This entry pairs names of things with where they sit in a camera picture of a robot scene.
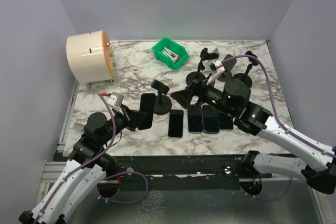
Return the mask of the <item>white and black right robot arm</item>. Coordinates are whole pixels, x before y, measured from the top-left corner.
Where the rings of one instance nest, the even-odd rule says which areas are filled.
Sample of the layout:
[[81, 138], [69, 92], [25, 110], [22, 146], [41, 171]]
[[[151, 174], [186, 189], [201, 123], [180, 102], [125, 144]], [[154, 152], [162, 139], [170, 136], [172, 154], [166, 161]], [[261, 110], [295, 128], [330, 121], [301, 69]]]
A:
[[206, 81], [195, 80], [171, 97], [187, 108], [192, 97], [234, 119], [234, 125], [245, 133], [269, 140], [293, 154], [293, 157], [271, 156], [250, 151], [241, 164], [246, 177], [256, 174], [279, 174], [305, 180], [313, 189], [333, 194], [335, 191], [335, 148], [325, 145], [280, 121], [274, 113], [250, 102], [251, 90], [242, 81], [231, 79], [219, 91]]

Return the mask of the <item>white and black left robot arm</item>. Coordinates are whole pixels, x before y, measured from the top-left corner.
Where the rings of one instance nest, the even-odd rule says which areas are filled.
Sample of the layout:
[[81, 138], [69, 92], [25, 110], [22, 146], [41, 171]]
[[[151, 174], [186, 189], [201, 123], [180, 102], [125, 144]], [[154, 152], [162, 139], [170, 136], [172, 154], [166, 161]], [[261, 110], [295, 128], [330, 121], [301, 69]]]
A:
[[136, 130], [146, 116], [146, 112], [130, 110], [125, 105], [111, 119], [101, 112], [91, 114], [54, 185], [33, 210], [19, 216], [19, 222], [67, 223], [101, 180], [118, 173], [117, 160], [106, 153], [104, 145], [112, 143], [123, 129]]

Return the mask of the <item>black round base phone stand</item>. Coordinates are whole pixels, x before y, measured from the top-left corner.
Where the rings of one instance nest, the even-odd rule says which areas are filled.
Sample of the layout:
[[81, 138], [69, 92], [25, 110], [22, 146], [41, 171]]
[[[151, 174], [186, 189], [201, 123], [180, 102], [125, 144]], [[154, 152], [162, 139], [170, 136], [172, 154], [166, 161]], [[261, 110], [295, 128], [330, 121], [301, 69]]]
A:
[[252, 51], [247, 51], [245, 54], [252, 56], [252, 58], [249, 58], [250, 64], [247, 66], [244, 73], [237, 73], [232, 78], [242, 81], [248, 88], [251, 88], [253, 81], [249, 76], [249, 72], [251, 71], [253, 66], [258, 65], [257, 56]]

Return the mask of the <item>black clamp phone stand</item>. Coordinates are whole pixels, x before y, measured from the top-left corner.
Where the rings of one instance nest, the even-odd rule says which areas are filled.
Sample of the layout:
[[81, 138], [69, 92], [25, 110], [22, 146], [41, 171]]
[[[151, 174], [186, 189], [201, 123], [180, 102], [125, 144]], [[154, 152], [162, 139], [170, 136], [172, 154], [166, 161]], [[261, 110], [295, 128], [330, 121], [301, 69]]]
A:
[[156, 79], [153, 80], [151, 87], [158, 92], [155, 96], [154, 114], [165, 115], [169, 113], [172, 102], [167, 93], [170, 88]]

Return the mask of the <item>purple case phone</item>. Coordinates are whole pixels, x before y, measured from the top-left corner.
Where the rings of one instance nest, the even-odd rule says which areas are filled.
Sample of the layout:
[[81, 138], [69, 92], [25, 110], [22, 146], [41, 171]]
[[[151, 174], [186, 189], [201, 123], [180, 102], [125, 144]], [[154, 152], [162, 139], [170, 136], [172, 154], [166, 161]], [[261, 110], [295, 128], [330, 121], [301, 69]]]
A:
[[219, 129], [220, 130], [233, 130], [233, 120], [224, 113], [218, 114], [218, 123], [219, 123]]

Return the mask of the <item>black front phone stand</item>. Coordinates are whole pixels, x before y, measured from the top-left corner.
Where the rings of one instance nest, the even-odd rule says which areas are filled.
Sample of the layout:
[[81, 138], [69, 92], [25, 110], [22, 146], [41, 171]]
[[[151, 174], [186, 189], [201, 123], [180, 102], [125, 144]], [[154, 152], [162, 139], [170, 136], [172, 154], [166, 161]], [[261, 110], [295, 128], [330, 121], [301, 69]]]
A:
[[213, 52], [209, 53], [208, 48], [203, 48], [201, 53], [200, 53], [200, 61], [197, 66], [197, 70], [190, 72], [186, 76], [186, 84], [190, 86], [193, 82], [193, 80], [204, 80], [205, 76], [201, 73], [205, 69], [205, 66], [203, 64], [204, 61], [209, 61], [209, 60], [216, 60], [219, 57], [219, 51], [218, 49], [215, 49]]

